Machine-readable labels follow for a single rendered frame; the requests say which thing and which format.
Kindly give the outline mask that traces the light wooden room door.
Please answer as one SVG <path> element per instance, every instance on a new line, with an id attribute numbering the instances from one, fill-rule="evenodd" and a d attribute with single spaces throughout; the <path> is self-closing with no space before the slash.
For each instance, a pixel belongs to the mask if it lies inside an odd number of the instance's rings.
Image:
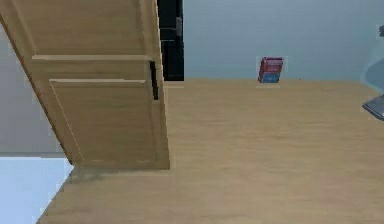
<path id="1" fill-rule="evenodd" d="M 156 0 L 0 0 L 0 22 L 72 165 L 169 168 Z"/>

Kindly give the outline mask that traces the black cabinet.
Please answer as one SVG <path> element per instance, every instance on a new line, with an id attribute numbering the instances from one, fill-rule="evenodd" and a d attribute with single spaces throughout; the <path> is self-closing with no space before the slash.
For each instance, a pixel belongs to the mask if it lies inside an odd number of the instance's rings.
<path id="1" fill-rule="evenodd" d="M 157 0 L 165 81 L 184 80 L 183 0 Z"/>

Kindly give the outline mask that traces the red and blue box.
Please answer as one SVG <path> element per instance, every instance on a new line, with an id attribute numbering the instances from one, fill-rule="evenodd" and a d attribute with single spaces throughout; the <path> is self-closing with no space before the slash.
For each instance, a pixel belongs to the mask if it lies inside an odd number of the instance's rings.
<path id="1" fill-rule="evenodd" d="M 263 57 L 259 67 L 260 83 L 278 83 L 283 68 L 282 57 Z"/>

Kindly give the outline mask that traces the grey flat object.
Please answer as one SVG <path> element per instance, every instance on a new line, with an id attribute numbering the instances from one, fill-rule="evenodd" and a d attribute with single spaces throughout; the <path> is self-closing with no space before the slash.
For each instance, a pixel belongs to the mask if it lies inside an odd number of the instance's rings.
<path id="1" fill-rule="evenodd" d="M 375 118 L 384 121 L 384 94 L 368 100 L 362 108 Z"/>

